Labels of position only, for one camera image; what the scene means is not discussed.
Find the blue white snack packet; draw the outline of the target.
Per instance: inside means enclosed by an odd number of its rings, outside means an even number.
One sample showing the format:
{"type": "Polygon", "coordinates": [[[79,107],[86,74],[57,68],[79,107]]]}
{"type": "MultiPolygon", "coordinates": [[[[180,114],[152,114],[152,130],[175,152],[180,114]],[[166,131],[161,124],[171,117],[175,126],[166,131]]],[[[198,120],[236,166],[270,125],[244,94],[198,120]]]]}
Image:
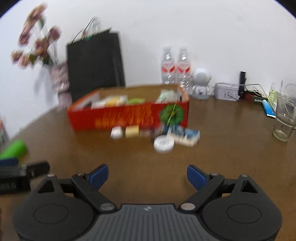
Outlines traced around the blue white snack packet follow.
{"type": "Polygon", "coordinates": [[[182,126],[170,126],[167,136],[172,137],[175,143],[182,146],[193,147],[200,140],[200,132],[182,126]]]}

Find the white round disc device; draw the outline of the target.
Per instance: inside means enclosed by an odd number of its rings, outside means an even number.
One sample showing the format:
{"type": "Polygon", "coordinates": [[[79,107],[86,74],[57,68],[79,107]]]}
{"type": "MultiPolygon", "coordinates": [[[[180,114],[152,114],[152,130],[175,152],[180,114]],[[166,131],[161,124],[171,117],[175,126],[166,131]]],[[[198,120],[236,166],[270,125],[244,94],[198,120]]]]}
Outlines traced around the white round disc device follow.
{"type": "Polygon", "coordinates": [[[173,150],[175,141],[166,135],[158,136],[154,139],[154,149],[159,153],[167,153],[173,150]]]}

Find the white small square box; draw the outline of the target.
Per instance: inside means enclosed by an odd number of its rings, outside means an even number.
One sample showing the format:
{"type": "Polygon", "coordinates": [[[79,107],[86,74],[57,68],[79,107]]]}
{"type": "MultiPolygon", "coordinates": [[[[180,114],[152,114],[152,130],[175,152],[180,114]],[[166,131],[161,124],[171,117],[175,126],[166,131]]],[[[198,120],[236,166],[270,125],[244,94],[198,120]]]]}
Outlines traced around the white small square box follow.
{"type": "Polygon", "coordinates": [[[114,128],[112,128],[111,133],[110,133],[110,137],[112,139],[118,139],[118,138],[122,138],[123,136],[123,130],[121,126],[116,126],[114,128]]]}

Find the yellow small box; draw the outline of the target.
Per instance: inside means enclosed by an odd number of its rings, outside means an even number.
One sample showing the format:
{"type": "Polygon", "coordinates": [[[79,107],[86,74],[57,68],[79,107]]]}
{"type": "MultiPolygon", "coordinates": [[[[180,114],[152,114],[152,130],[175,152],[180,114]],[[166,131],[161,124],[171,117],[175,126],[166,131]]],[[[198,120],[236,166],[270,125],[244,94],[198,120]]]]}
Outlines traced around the yellow small box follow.
{"type": "Polygon", "coordinates": [[[134,137],[138,137],[139,136],[139,126],[135,125],[135,126],[127,126],[125,128],[125,137],[126,138],[134,138],[134,137]]]}

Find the green tissue pack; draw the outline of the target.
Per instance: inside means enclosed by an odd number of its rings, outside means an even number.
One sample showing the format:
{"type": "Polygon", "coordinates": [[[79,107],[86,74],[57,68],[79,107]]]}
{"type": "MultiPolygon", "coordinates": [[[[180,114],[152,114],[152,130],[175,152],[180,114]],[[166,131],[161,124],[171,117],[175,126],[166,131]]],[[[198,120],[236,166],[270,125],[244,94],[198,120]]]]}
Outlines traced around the green tissue pack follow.
{"type": "Polygon", "coordinates": [[[131,98],[126,102],[126,104],[127,105],[137,105],[137,104],[142,104],[144,102],[145,102],[144,98],[131,98]]]}

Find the orange white plush toy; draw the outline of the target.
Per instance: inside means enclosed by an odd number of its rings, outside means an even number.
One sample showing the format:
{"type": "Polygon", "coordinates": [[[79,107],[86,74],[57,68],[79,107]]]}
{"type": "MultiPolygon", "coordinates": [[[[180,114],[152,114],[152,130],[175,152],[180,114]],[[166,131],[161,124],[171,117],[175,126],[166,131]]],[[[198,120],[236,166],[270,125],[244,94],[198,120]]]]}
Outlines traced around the orange white plush toy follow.
{"type": "Polygon", "coordinates": [[[128,97],[126,95],[112,95],[102,100],[93,102],[91,105],[91,109],[121,106],[125,105],[127,101],[128,97]]]}

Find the green cylinder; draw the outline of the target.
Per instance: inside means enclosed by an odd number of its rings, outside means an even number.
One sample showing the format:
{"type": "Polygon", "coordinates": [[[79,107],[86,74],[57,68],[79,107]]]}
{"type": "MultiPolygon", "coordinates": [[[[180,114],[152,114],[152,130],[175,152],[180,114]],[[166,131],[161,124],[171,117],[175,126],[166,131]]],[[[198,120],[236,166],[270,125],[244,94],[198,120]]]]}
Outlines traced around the green cylinder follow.
{"type": "Polygon", "coordinates": [[[20,159],[28,152],[27,146],[22,140],[13,141],[7,148],[1,153],[1,160],[17,158],[20,159]]]}

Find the green crumpled plastic bag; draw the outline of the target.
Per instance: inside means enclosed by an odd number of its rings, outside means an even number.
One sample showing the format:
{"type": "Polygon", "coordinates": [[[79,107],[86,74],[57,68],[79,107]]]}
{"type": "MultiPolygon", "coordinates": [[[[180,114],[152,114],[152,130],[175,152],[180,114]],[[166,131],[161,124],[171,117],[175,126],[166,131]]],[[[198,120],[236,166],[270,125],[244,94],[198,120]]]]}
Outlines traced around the green crumpled plastic bag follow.
{"type": "Polygon", "coordinates": [[[173,90],[162,89],[155,103],[178,102],[181,100],[182,100],[182,96],[180,93],[175,92],[173,90]]]}

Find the pink textured vase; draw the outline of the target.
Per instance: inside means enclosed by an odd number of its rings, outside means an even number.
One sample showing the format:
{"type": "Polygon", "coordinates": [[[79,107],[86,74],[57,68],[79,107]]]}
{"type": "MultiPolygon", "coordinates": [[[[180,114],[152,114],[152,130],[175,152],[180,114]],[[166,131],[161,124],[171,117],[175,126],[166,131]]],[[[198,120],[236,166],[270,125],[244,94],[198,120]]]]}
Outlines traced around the pink textured vase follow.
{"type": "Polygon", "coordinates": [[[58,111],[67,109],[72,104],[72,95],[69,92],[70,82],[67,63],[63,62],[52,66],[50,68],[50,78],[53,90],[58,97],[58,111]]]}

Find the black small bottle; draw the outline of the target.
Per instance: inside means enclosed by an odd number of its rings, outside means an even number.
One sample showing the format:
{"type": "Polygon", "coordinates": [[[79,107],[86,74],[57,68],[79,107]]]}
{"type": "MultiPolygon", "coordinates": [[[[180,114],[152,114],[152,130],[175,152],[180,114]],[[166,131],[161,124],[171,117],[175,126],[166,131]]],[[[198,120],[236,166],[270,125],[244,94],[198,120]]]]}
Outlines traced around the black small bottle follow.
{"type": "Polygon", "coordinates": [[[246,82],[246,72],[241,71],[239,75],[239,87],[238,87],[238,95],[241,99],[244,99],[244,96],[245,96],[245,82],[246,82]]]}

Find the right clear water bottle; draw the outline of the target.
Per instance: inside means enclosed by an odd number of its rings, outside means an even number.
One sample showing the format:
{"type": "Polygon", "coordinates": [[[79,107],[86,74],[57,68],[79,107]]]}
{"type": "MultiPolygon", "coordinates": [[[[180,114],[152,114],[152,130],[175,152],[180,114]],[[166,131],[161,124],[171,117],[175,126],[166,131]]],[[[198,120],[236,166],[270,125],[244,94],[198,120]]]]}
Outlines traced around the right clear water bottle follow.
{"type": "Polygon", "coordinates": [[[177,83],[188,95],[191,94],[191,64],[186,48],[181,48],[177,60],[177,83]]]}

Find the clear water bottle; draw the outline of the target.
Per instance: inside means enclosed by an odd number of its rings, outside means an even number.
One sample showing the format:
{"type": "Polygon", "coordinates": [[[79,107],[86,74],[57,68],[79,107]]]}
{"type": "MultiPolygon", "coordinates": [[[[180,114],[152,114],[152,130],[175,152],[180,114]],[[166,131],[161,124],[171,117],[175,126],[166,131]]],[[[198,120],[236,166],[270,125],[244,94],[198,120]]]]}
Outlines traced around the clear water bottle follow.
{"type": "Polygon", "coordinates": [[[171,54],[171,47],[165,47],[161,62],[161,73],[163,84],[175,83],[175,60],[171,54]]]}
{"type": "Polygon", "coordinates": [[[188,95],[191,94],[191,64],[186,48],[181,48],[177,60],[177,83],[188,95]]]}

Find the left clear water bottle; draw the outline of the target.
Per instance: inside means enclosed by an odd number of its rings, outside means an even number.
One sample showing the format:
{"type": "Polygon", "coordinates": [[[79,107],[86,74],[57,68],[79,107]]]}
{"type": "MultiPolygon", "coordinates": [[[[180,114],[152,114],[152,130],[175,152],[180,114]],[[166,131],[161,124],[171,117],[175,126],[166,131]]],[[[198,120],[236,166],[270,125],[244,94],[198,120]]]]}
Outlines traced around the left clear water bottle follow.
{"type": "Polygon", "coordinates": [[[163,84],[175,83],[175,60],[171,54],[171,47],[165,47],[161,62],[161,73],[163,84]]]}

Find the dried pink flower bouquet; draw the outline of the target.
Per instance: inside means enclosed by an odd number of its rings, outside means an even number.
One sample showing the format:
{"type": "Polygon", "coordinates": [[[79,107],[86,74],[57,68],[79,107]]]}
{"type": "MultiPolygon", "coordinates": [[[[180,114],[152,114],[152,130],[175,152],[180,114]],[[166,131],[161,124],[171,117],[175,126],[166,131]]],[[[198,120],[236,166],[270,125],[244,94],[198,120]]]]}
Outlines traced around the dried pink flower bouquet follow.
{"type": "Polygon", "coordinates": [[[18,38],[18,49],[12,51],[11,62],[21,68],[34,67],[36,63],[55,66],[59,63],[57,41],[61,30],[57,26],[46,27],[46,3],[41,3],[27,16],[18,38]]]}

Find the black paper shopping bag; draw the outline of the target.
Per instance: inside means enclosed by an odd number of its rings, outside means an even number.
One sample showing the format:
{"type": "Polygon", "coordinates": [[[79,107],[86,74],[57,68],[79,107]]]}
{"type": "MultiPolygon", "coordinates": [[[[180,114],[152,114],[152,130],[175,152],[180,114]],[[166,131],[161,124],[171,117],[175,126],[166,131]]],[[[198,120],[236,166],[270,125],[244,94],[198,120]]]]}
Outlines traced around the black paper shopping bag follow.
{"type": "Polygon", "coordinates": [[[93,17],[67,45],[69,92],[75,102],[99,88],[124,87],[125,74],[119,32],[101,30],[93,17]]]}

